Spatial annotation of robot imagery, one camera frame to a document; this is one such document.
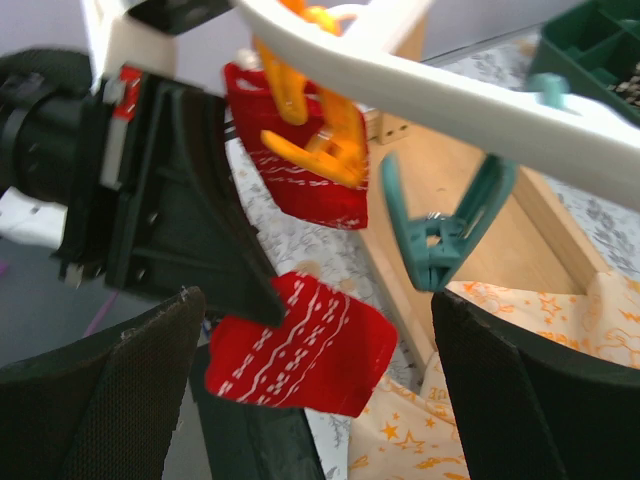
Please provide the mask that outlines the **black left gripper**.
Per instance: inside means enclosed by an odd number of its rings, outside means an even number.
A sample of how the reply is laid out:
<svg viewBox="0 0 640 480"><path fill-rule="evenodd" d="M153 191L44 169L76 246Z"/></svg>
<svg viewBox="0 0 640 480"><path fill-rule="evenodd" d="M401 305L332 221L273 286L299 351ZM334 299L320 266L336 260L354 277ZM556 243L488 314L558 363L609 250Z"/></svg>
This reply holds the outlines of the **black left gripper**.
<svg viewBox="0 0 640 480"><path fill-rule="evenodd" d="M226 156L225 102L169 82L154 101L158 81L126 64L68 101L60 276L71 285L103 276L151 299L197 287L213 313L279 326L276 272Z"/></svg>

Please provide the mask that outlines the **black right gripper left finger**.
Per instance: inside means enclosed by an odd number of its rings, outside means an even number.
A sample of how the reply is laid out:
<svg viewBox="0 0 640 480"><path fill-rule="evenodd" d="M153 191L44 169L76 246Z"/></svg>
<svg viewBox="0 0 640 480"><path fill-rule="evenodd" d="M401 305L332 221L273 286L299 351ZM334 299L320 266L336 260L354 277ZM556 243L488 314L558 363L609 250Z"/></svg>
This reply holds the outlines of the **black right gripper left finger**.
<svg viewBox="0 0 640 480"><path fill-rule="evenodd" d="M206 301L196 287L1 369L4 479L159 479Z"/></svg>

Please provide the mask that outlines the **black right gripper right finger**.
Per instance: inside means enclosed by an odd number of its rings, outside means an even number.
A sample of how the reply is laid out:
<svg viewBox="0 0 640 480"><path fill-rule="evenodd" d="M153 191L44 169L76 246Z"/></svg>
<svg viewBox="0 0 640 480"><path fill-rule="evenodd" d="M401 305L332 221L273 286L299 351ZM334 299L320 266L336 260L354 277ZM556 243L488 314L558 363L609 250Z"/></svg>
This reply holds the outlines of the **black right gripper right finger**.
<svg viewBox="0 0 640 480"><path fill-rule="evenodd" d="M639 372L444 291L435 341L473 479L636 479Z"/></svg>

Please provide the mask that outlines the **red christmas sock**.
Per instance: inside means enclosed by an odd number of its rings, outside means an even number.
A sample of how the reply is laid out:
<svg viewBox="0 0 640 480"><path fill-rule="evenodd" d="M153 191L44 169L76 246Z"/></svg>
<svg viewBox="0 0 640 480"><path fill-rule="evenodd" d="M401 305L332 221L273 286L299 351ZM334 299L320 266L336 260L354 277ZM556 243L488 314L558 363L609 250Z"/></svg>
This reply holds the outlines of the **red christmas sock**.
<svg viewBox="0 0 640 480"><path fill-rule="evenodd" d="M324 130L322 91L304 89L305 124L294 126L279 114L262 71L234 63L223 70L237 136L276 205L286 214L340 230L368 226L368 149L361 139L336 143Z"/></svg>
<svg viewBox="0 0 640 480"><path fill-rule="evenodd" d="M389 366L396 328L307 273L272 284L285 307L282 325L225 317L210 339L206 390L242 404L359 416Z"/></svg>

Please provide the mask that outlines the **white clip sock hanger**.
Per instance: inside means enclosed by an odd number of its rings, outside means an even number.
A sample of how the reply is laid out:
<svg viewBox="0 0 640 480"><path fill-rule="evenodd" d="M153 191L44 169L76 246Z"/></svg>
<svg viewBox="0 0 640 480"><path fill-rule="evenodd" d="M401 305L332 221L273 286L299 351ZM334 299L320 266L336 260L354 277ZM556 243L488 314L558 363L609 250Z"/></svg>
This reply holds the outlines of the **white clip sock hanger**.
<svg viewBox="0 0 640 480"><path fill-rule="evenodd" d="M521 93L398 57L425 1L336 6L351 21L342 35L279 1L240 1L237 9L279 60L319 86L450 134L487 158L639 206L639 131L611 108L568 93L553 74Z"/></svg>

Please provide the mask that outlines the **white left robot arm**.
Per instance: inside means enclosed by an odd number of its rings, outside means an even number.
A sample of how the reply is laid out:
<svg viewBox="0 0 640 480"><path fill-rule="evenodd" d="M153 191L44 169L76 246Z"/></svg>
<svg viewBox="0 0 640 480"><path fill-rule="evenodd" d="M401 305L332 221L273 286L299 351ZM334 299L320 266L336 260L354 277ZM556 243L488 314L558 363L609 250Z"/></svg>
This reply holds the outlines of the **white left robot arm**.
<svg viewBox="0 0 640 480"><path fill-rule="evenodd" d="M226 157L224 99L133 65L90 83L81 52L1 60L1 182L66 208L60 277L156 300L197 287L210 312L279 326L275 270Z"/></svg>

